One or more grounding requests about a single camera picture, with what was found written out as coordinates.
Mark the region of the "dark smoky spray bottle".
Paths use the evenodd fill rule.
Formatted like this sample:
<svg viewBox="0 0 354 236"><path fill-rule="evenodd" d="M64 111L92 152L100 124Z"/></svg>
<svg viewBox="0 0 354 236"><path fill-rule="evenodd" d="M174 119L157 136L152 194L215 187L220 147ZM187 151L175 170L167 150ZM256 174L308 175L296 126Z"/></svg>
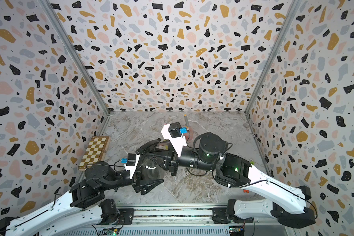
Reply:
<svg viewBox="0 0 354 236"><path fill-rule="evenodd" d="M141 184L164 183L165 172L155 162L144 159L141 163Z"/></svg>

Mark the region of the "black spray nozzle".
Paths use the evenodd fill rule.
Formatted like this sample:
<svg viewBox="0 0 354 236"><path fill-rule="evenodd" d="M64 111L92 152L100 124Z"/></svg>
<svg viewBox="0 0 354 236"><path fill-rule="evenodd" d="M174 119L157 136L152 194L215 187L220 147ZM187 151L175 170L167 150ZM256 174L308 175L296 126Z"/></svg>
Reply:
<svg viewBox="0 0 354 236"><path fill-rule="evenodd" d="M136 151L135 153L137 155L142 155L142 154L145 154L145 153L149 153L149 152L153 152L157 145L161 142L161 139L158 138L156 140L151 140L149 142L147 142L146 144L140 146Z"/></svg>

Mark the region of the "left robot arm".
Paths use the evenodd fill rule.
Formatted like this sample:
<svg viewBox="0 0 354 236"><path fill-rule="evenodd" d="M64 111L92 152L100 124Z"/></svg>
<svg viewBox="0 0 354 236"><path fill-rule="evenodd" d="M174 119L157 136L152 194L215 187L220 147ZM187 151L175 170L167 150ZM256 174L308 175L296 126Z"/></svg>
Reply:
<svg viewBox="0 0 354 236"><path fill-rule="evenodd" d="M146 195L163 182L163 179L145 179L139 166L117 171L100 161L85 170L84 180L63 195L57 194L53 202L22 217L1 219L0 235L35 236L46 228L50 228L49 233L60 235L64 232L62 223L67 224L67 230L72 230L79 223L116 222L120 212L115 201L105 197L105 191L131 185L135 192Z"/></svg>

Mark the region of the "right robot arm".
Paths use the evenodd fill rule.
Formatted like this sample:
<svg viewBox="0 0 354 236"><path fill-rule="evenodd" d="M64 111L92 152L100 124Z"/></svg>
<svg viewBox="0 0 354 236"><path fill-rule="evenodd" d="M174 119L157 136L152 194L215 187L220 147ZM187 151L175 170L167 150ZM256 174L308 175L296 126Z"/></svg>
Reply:
<svg viewBox="0 0 354 236"><path fill-rule="evenodd" d="M228 200L225 215L213 214L213 221L243 223L248 218L271 218L283 226L301 229L313 225L317 210L310 203L307 186L291 187L263 173L244 158L229 153L230 144L218 135L199 135L195 146L167 141L167 149L153 145L144 157L173 176L179 167L211 172L214 181L224 187L243 189L263 197L261 200Z"/></svg>

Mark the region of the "pink transparent spray bottle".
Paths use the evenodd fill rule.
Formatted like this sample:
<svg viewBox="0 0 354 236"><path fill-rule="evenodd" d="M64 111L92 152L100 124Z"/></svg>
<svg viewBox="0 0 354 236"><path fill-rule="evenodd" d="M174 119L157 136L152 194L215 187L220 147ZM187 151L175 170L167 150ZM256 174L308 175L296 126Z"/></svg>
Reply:
<svg viewBox="0 0 354 236"><path fill-rule="evenodd" d="M191 141L194 137L194 131L187 127L187 142Z"/></svg>

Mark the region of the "grey yellow spray nozzle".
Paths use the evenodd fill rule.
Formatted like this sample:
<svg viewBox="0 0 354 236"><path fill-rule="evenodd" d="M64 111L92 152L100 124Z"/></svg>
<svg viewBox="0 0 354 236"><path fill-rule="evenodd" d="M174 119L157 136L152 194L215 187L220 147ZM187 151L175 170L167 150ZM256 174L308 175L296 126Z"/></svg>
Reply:
<svg viewBox="0 0 354 236"><path fill-rule="evenodd" d="M188 120L187 115L184 115L184 120L185 120L186 126L187 126L187 127L190 127L190 124L189 124L189 120Z"/></svg>

